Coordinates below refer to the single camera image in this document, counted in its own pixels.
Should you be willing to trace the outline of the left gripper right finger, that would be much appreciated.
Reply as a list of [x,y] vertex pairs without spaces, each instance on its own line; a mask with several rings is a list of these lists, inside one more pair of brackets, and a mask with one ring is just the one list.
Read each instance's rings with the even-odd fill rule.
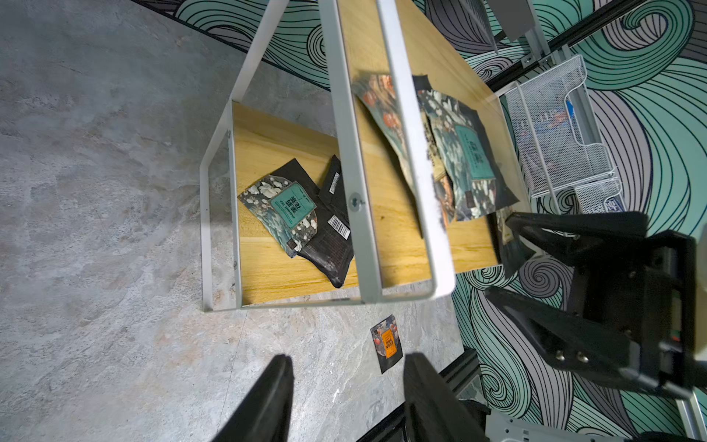
[[410,441],[488,441],[484,429],[422,353],[403,370],[405,427]]

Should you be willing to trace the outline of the yellow oolong tea bag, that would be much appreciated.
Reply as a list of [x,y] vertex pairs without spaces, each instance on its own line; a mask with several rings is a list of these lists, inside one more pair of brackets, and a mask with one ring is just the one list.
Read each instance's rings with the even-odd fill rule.
[[[414,181],[408,159],[405,135],[402,130],[401,118],[398,112],[397,99],[390,75],[365,73],[353,82],[353,92],[362,101],[373,117],[377,126],[388,140],[392,150],[398,157],[405,182],[414,191]],[[455,219],[454,195],[451,180],[441,158],[431,126],[425,112],[421,110],[423,128],[427,143],[427,158],[432,166],[432,176],[445,228]]]

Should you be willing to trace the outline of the black tea bag barcode top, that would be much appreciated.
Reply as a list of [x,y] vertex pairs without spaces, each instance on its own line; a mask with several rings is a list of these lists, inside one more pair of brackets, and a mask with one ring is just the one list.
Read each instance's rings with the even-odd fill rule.
[[370,333],[375,346],[377,361],[379,361],[380,372],[384,374],[403,357],[401,338],[395,316],[390,315],[373,326],[370,329]]

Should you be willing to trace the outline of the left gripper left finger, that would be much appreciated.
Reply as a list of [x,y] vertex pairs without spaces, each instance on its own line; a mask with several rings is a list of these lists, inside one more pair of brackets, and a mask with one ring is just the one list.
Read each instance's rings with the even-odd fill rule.
[[292,358],[273,357],[213,441],[287,441],[294,382]]

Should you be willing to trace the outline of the green jasmine tea bag top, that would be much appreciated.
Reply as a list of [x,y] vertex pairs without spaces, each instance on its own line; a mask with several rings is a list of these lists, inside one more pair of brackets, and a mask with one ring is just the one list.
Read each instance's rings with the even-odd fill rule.
[[507,186],[478,112],[437,90],[419,90],[437,150],[451,180],[456,221],[485,217],[518,202]]

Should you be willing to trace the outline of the black orange tea bag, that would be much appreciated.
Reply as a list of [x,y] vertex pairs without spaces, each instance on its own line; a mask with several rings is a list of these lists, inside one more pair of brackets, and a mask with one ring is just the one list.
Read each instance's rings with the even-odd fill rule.
[[526,245],[510,227],[506,226],[506,219],[513,213],[515,211],[512,207],[505,207],[488,217],[492,239],[495,241],[493,243],[495,253],[503,267],[506,279],[511,278],[528,260],[536,255],[535,250]]

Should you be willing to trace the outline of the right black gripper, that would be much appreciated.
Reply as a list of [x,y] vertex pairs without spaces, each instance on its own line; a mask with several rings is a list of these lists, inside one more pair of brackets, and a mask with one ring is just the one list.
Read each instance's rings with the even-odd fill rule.
[[541,358],[603,387],[695,387],[696,240],[646,239],[641,212],[513,213],[506,226],[576,266],[568,311],[499,288],[485,297]]

